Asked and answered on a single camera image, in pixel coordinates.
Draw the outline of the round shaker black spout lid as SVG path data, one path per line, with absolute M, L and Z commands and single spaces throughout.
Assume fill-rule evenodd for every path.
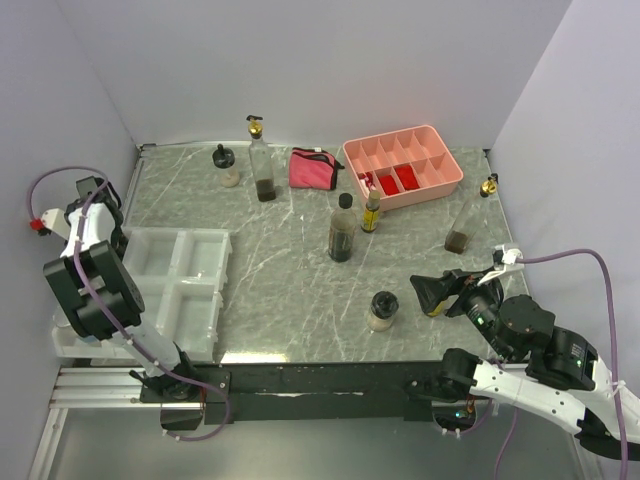
M 212 161 L 218 171 L 220 184 L 225 188 L 235 187 L 240 181 L 234 152 L 218 144 L 212 153 Z

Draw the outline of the shaker jar chrome black lid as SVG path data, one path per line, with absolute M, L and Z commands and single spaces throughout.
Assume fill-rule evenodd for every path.
M 395 294 L 389 291 L 377 292 L 370 303 L 367 313 L 367 325 L 374 332 L 388 330 L 399 309 L 399 301 Z

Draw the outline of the red cloth middle compartment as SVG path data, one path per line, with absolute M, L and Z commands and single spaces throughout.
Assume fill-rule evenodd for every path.
M 400 192 L 398 185 L 393 176 L 391 175 L 379 176 L 378 180 L 386 196 L 397 195 Z

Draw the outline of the yellow label sauce bottle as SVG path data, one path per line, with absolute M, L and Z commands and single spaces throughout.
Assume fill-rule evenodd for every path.
M 365 233 L 372 233 L 377 228 L 381 195 L 378 190 L 370 190 L 364 207 L 361 229 Z

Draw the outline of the pink cloth black trim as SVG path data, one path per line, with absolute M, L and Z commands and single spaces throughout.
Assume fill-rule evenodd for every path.
M 344 166 L 323 149 L 291 150 L 288 183 L 293 189 L 332 191 L 337 187 L 338 173 Z

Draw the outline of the dark soy sauce bottle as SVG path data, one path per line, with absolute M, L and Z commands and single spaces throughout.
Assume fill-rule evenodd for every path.
M 353 210 L 353 196 L 339 195 L 338 207 L 330 217 L 328 254 L 338 263 L 351 258 L 358 220 Z

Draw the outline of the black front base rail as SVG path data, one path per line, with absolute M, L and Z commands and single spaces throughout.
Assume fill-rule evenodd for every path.
M 204 388 L 192 397 L 207 425 L 230 421 L 401 418 L 432 420 L 436 409 L 471 401 L 467 386 L 443 377 L 441 361 L 243 363 L 199 369 Z

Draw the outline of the white plastic divided tray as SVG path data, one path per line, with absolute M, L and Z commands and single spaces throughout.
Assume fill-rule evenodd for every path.
M 128 227 L 123 264 L 145 304 L 142 320 L 194 362 L 211 362 L 232 253 L 222 229 Z

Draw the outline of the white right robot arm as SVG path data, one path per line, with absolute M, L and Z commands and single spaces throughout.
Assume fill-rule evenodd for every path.
M 531 296 L 505 297 L 502 284 L 483 272 L 459 269 L 441 277 L 413 275 L 421 310 L 444 303 L 449 318 L 464 316 L 487 341 L 506 372 L 460 348 L 449 348 L 423 384 L 427 396 L 453 401 L 485 396 L 546 419 L 601 457 L 639 458 L 639 399 L 617 386 L 597 350 L 583 336 L 556 325 L 552 312 Z

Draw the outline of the red cloth right compartment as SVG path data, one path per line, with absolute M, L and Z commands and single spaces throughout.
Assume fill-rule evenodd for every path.
M 420 184 L 416 178 L 414 170 L 409 164 L 396 166 L 395 172 L 405 191 L 412 191 L 420 188 Z

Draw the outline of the red cloth compartment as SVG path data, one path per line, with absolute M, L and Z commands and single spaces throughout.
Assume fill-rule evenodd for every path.
M 420 188 L 420 184 L 416 178 L 414 170 L 409 164 L 396 166 L 395 172 L 405 191 L 412 191 Z
M 386 196 L 397 195 L 400 192 L 398 185 L 393 176 L 391 175 L 379 176 L 378 180 Z

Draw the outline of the pink plastic divided box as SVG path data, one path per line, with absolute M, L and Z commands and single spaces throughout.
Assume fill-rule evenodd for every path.
M 343 153 L 357 197 L 378 191 L 382 212 L 449 196 L 464 178 L 431 125 L 348 140 Z

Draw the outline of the red white striped cloth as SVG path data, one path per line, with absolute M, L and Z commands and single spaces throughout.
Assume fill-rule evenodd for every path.
M 372 172 L 358 173 L 357 179 L 364 198 L 367 198 L 372 191 L 378 190 Z

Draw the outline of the tall glass oil bottle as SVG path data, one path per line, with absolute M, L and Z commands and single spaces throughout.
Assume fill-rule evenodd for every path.
M 249 158 L 255 183 L 257 198 L 260 202 L 268 202 L 276 199 L 274 172 L 272 167 L 272 151 L 263 139 L 263 118 L 256 115 L 248 115 L 248 132 L 251 136 L 249 145 Z

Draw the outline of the small yellow label bottle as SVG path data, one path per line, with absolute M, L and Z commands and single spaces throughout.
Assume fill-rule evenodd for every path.
M 441 312 L 443 310 L 444 310 L 444 304 L 441 303 L 436 308 L 434 308 L 432 311 L 428 312 L 427 316 L 429 316 L 429 317 L 437 317 L 438 315 L 441 314 Z

